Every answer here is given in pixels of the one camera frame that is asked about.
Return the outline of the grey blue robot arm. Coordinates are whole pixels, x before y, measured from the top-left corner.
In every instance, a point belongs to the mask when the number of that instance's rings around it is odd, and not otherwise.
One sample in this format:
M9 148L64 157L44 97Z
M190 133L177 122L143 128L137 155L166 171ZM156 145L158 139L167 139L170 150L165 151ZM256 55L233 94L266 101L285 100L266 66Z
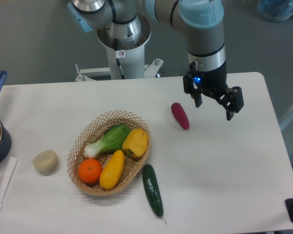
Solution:
M189 71L184 92L196 107L202 96L216 100L231 120L243 105L240 87L227 86L224 8L220 0L71 0L68 9L84 30L96 32L106 48L112 79L144 78L145 45L150 23L139 13L143 6L158 22L186 39Z

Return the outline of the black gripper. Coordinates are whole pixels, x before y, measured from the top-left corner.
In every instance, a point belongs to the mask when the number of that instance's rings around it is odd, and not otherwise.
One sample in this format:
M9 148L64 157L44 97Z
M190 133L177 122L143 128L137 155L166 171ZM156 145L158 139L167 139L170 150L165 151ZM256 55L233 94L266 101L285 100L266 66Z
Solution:
M242 88L228 87L226 63L207 72L198 71L196 65L197 62L191 62L183 77L184 92L191 96L196 108L202 105L202 94L216 100L226 109L226 118L230 121L244 106Z

